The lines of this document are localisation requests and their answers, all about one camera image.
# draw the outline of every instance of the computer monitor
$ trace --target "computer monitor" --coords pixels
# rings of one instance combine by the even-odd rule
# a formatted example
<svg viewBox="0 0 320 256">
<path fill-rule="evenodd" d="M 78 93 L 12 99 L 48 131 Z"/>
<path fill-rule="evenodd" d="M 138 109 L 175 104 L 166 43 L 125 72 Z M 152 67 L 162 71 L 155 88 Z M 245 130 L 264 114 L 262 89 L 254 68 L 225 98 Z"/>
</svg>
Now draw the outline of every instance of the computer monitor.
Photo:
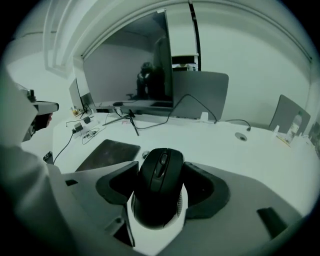
<svg viewBox="0 0 320 256">
<path fill-rule="evenodd" d="M 82 103 L 79 89 L 78 89 L 78 84 L 77 84 L 77 79 L 74 79 L 72 84 L 69 87 L 69 92 L 73 104 L 73 109 L 74 110 L 84 110 L 84 105 Z"/>
<path fill-rule="evenodd" d="M 166 13 L 152 13 L 108 37 L 84 60 L 97 109 L 173 106 L 172 59 Z"/>
</svg>

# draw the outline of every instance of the black computer mouse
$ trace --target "black computer mouse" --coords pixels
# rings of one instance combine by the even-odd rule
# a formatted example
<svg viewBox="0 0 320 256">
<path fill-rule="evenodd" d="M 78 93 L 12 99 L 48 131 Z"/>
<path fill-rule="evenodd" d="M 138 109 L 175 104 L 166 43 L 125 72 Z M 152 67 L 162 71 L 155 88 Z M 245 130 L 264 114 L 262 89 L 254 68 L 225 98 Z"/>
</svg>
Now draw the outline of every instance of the black computer mouse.
<svg viewBox="0 0 320 256">
<path fill-rule="evenodd" d="M 183 164 L 183 154 L 171 148 L 156 148 L 148 154 L 138 173 L 131 203 L 140 224 L 160 229 L 177 213 Z"/>
</svg>

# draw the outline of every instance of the black mouse pad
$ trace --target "black mouse pad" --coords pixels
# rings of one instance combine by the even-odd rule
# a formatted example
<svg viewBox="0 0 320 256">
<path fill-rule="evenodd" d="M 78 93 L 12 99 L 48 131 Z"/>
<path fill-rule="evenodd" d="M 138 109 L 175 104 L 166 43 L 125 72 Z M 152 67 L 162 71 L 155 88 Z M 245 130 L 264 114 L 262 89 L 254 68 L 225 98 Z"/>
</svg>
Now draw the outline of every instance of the black mouse pad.
<svg viewBox="0 0 320 256">
<path fill-rule="evenodd" d="M 138 145 L 106 139 L 83 161 L 76 172 L 133 161 L 140 148 Z"/>
</svg>

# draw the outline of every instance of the white wall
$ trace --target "white wall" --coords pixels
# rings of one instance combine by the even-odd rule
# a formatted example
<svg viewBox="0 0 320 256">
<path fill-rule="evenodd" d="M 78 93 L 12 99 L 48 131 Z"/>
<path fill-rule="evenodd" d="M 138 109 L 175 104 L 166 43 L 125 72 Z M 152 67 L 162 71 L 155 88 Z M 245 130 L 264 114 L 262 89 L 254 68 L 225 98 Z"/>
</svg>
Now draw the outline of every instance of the white wall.
<svg viewBox="0 0 320 256">
<path fill-rule="evenodd" d="M 202 71 L 229 76 L 222 119 L 245 119 L 267 127 L 279 96 L 306 107 L 310 62 L 282 32 L 249 12 L 193 3 Z"/>
<path fill-rule="evenodd" d="M 45 70 L 42 52 L 7 63 L 7 69 L 13 81 L 34 90 L 37 100 L 59 103 L 59 110 L 53 113 L 50 125 L 37 131 L 31 140 L 22 143 L 24 150 L 42 158 L 53 149 L 54 126 L 71 115 L 70 83 L 67 79 Z"/>
<path fill-rule="evenodd" d="M 145 36 L 117 32 L 101 44 L 83 63 L 89 91 L 95 103 L 123 101 L 137 94 L 137 75 L 144 62 L 153 61 Z"/>
</svg>

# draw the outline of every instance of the gray partition panel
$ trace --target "gray partition panel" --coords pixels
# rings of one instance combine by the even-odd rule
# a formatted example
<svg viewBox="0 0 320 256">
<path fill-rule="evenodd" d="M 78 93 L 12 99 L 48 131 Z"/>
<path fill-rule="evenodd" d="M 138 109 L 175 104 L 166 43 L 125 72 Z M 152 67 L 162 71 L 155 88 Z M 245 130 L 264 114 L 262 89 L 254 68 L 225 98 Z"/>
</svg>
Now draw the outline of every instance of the gray partition panel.
<svg viewBox="0 0 320 256">
<path fill-rule="evenodd" d="M 310 120 L 310 115 L 298 104 L 284 95 L 280 95 L 274 116 L 269 125 L 269 130 L 273 131 L 279 126 L 279 133 L 286 134 L 299 111 L 302 112 L 302 123 L 297 135 L 304 133 Z"/>
<path fill-rule="evenodd" d="M 228 91 L 229 77 L 224 73 L 206 71 L 177 71 L 172 74 L 173 105 L 185 95 L 191 94 L 221 119 Z M 173 111 L 172 116 L 197 119 L 208 112 L 196 100 L 186 97 Z"/>
</svg>

